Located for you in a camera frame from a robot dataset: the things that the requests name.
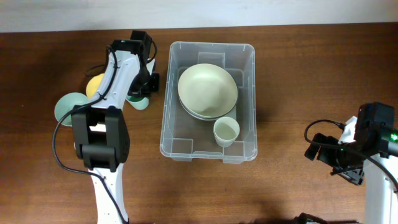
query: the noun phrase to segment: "plastic storage container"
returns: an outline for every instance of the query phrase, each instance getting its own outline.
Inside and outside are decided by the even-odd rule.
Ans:
[[[240,125],[240,134],[230,147],[215,141],[215,121],[202,121],[189,115],[178,98],[181,74],[192,65],[210,63],[224,68],[238,86],[238,102],[227,114]],[[222,159],[239,164],[257,156],[256,88],[254,48],[249,44],[174,42],[170,46],[160,151],[176,161],[194,158]]]

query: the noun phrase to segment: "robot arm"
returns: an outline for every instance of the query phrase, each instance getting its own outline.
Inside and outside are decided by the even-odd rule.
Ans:
[[[107,187],[92,176],[99,224],[128,220],[122,171],[130,138],[122,109],[128,95],[145,97],[159,89],[159,74],[152,73],[155,60],[148,61],[151,45],[151,38],[141,31],[133,31],[130,40],[115,40],[110,46],[113,52],[107,55],[104,77],[90,102],[98,101],[108,88],[109,91],[103,100],[72,114],[76,154],[89,172],[103,178]]]
[[[398,131],[394,125],[394,109],[381,103],[362,105],[358,119],[346,122],[340,140],[318,133],[313,141],[330,146],[348,146],[370,156],[391,175],[398,178]],[[311,145],[305,156],[323,161],[348,182],[361,185],[366,175],[365,223],[398,223],[398,194],[393,181],[369,160],[334,147]]]

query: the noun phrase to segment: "black cable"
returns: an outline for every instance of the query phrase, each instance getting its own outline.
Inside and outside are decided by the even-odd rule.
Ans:
[[[85,77],[95,77],[95,76],[97,76],[97,75],[101,75],[102,73],[105,73],[105,71],[106,71],[106,66],[108,66],[108,62],[109,62],[109,50],[108,50],[109,47],[110,47],[110,46],[107,46],[107,47],[106,47],[106,52],[105,52],[105,58],[106,58],[106,60],[105,60],[105,64],[103,64],[103,65],[96,65],[96,66],[94,66],[94,67],[91,67],[91,68],[87,69],[86,72],[85,72]],[[100,71],[99,73],[94,74],[94,75],[89,75],[89,74],[88,74],[90,71],[92,71],[92,70],[94,70],[94,69],[96,69],[96,68],[100,68],[100,67],[104,67],[104,68],[103,68],[102,71]]]
[[[69,167],[63,165],[62,162],[60,161],[60,159],[58,158],[57,151],[56,151],[56,149],[55,149],[55,140],[56,140],[56,138],[57,138],[57,133],[58,133],[58,130],[59,130],[59,128],[60,128],[62,122],[63,122],[69,115],[72,115],[73,113],[76,113],[76,112],[78,112],[78,111],[80,111],[80,110],[83,110],[83,109],[85,109],[85,108],[88,108],[88,107],[90,107],[91,105],[94,105],[94,104],[100,102],[101,100],[104,100],[106,94],[108,94],[108,92],[110,91],[110,89],[111,89],[111,87],[112,87],[112,84],[113,84],[113,81],[114,81],[114,78],[115,78],[115,76],[116,76],[116,72],[117,72],[117,70],[118,70],[118,60],[117,60],[117,58],[116,58],[116,54],[115,54],[114,50],[112,49],[112,47],[111,47],[110,45],[107,46],[107,51],[112,53],[112,56],[113,56],[113,59],[114,59],[114,70],[113,70],[113,74],[112,74],[112,77],[111,77],[111,81],[109,82],[108,87],[105,89],[105,91],[104,91],[104,93],[103,93],[102,95],[101,95],[101,94],[99,95],[99,98],[98,98],[97,100],[92,101],[92,102],[90,102],[90,103],[87,103],[87,104],[85,104],[85,105],[81,105],[81,106],[79,106],[78,108],[74,108],[74,109],[70,110],[69,112],[67,112],[65,115],[63,115],[63,117],[60,119],[60,121],[58,122],[57,126],[55,127],[54,134],[53,134],[53,136],[52,136],[52,152],[53,152],[53,154],[54,154],[54,157],[55,157],[56,162],[58,163],[58,165],[59,165],[62,169],[65,169],[65,170],[70,171],[70,172],[78,173],[78,174],[92,175],[92,176],[95,176],[95,177],[99,178],[99,180],[101,181],[102,185],[103,185],[104,188],[105,188],[106,193],[108,194],[108,196],[109,196],[110,199],[112,200],[113,205],[116,207],[116,210],[118,211],[118,214],[119,214],[119,216],[120,216],[120,219],[122,220],[123,223],[126,223],[126,224],[127,224],[127,223],[129,223],[129,220],[127,220],[127,221],[124,220],[123,215],[122,215],[122,213],[121,213],[121,211],[120,211],[119,205],[116,203],[114,197],[112,196],[112,193],[109,191],[108,186],[106,186],[105,179],[102,178],[102,177],[101,177],[100,175],[98,175],[98,174],[95,174],[95,173],[92,173],[92,172],[88,172],[88,171],[83,171],[83,170],[72,169],[72,168],[69,168]]]
[[[149,60],[147,61],[147,63],[151,63],[151,62],[155,59],[156,54],[157,54],[157,46],[156,46],[156,44],[155,44],[154,41],[152,41],[152,43],[154,44],[154,47],[155,47],[155,54],[154,54],[154,56],[153,56],[151,59],[149,59]]]
[[[324,143],[319,143],[319,142],[315,142],[315,141],[309,140],[309,138],[308,138],[308,136],[307,136],[308,130],[309,130],[309,129],[311,128],[311,126],[313,126],[314,124],[321,123],[321,122],[332,123],[332,124],[335,124],[335,125],[337,125],[337,126],[339,126],[339,127],[340,127],[340,125],[342,124],[342,123],[338,123],[338,122],[336,122],[336,121],[331,121],[331,120],[327,120],[327,119],[320,119],[320,120],[317,120],[317,121],[314,121],[314,122],[310,123],[310,124],[305,128],[305,131],[304,131],[304,138],[305,138],[305,140],[306,140],[307,142],[309,142],[310,144],[313,144],[313,145],[315,145],[315,146],[327,147],[327,148],[330,148],[330,149],[337,149],[337,150],[341,150],[341,149],[342,149],[342,150],[344,150],[344,151],[346,151],[346,152],[348,152],[348,153],[351,153],[351,154],[357,155],[357,156],[359,156],[359,157],[362,157],[363,159],[369,160],[369,161],[370,161],[371,163],[373,163],[375,166],[377,166],[378,168],[380,168],[380,170],[382,170],[382,171],[388,176],[388,178],[391,179],[392,183],[394,184],[394,186],[395,186],[395,188],[396,188],[395,191],[394,191],[394,193],[397,193],[397,192],[398,192],[398,181],[395,179],[395,177],[394,177],[383,165],[381,165],[378,161],[374,160],[372,157],[367,156],[367,155],[363,154],[362,152],[359,152],[359,151],[357,151],[357,150],[355,150],[355,149],[352,149],[352,148],[350,148],[350,147],[346,147],[346,146],[336,146],[336,145],[331,145],[331,144],[324,144]]]
[[[88,74],[90,71],[92,71],[92,70],[94,70],[94,69],[96,69],[96,68],[100,68],[100,67],[104,67],[104,68],[103,68],[102,71],[99,72],[98,74],[94,74],[94,75],[89,75],[89,74]],[[85,77],[95,77],[95,76],[97,76],[97,75],[100,75],[100,74],[104,73],[105,70],[106,70],[105,64],[104,64],[104,65],[96,65],[96,66],[91,67],[91,68],[89,68],[89,69],[86,70],[86,72],[85,72]]]

